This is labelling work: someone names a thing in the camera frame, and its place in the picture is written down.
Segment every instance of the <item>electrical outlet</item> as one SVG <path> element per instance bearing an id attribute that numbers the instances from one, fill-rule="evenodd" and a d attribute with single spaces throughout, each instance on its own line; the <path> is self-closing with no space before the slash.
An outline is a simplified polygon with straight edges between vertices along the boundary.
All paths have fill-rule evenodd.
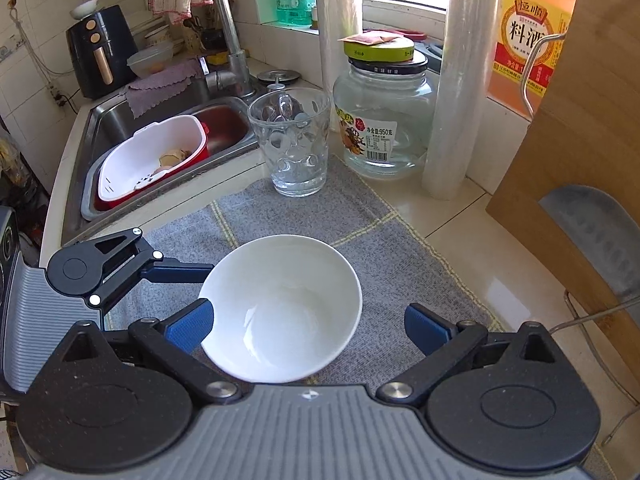
<path id="1" fill-rule="evenodd" d="M 24 40 L 20 34 L 12 35 L 8 40 L 6 40 L 4 45 L 0 45 L 0 62 L 3 62 L 23 45 Z"/>
<path id="2" fill-rule="evenodd" d="M 49 83 L 47 89 L 49 90 L 51 97 L 53 97 L 56 101 L 60 99 L 60 90 L 58 90 L 58 88 L 53 83 Z"/>

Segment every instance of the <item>cutting board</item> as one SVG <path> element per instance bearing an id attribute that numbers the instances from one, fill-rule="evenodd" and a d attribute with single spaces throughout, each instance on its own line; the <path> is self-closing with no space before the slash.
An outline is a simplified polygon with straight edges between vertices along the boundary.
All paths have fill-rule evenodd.
<path id="1" fill-rule="evenodd" d="M 545 97 L 486 209 L 593 314 L 616 297 L 538 204 L 565 184 L 609 193 L 640 224 L 640 0 L 576 1 Z M 640 381 L 638 325 L 626 312 L 597 323 Z"/>

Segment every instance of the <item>kitchen sink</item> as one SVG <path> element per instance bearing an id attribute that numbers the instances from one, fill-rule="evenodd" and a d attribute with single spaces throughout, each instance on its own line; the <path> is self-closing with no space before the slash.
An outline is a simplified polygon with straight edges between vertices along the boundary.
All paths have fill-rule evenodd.
<path id="1" fill-rule="evenodd" d="M 264 93 L 256 81 L 257 92 L 250 98 L 255 99 Z M 170 98 L 146 111 L 138 118 L 133 117 L 124 94 L 116 94 L 98 104 L 90 113 L 84 126 L 82 141 L 76 156 L 71 177 L 65 219 L 62 230 L 62 244 L 69 245 L 85 240 L 101 231 L 113 221 L 139 208 L 161 194 L 184 182 L 219 166 L 236 156 L 258 147 L 247 118 L 247 100 L 217 93 L 210 94 L 204 79 L 194 79 L 184 92 Z M 210 129 L 207 149 L 209 158 L 185 168 L 162 180 L 120 205 L 100 211 L 95 209 L 93 198 L 97 183 L 101 157 L 112 148 L 132 137 L 133 134 L 153 122 L 163 121 L 179 114 L 193 114 Z M 90 200 L 91 215 L 81 213 L 84 188 L 86 202 Z"/>

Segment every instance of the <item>plastic wrap roll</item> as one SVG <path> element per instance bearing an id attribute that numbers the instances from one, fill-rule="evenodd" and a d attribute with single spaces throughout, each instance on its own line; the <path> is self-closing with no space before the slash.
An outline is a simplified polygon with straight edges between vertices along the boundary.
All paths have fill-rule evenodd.
<path id="1" fill-rule="evenodd" d="M 333 95 L 334 82 L 349 62 L 338 40 L 362 32 L 362 0 L 316 0 L 318 5 L 318 29 L 320 35 L 320 60 L 322 62 L 322 85 Z M 332 106 L 334 130 L 338 121 Z"/>
<path id="2" fill-rule="evenodd" d="M 484 110 L 502 0 L 449 0 L 444 56 L 422 186 L 450 200 L 468 167 Z"/>

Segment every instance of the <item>jar lid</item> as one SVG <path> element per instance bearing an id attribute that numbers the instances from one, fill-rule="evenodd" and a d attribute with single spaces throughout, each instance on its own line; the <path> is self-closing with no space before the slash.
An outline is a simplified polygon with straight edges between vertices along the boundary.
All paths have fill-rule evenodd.
<path id="1" fill-rule="evenodd" d="M 411 75 L 419 74 L 427 70 L 427 58 L 418 50 L 414 51 L 414 58 L 411 61 L 380 63 L 375 61 L 362 61 L 350 57 L 349 63 L 361 70 L 377 74 Z"/>

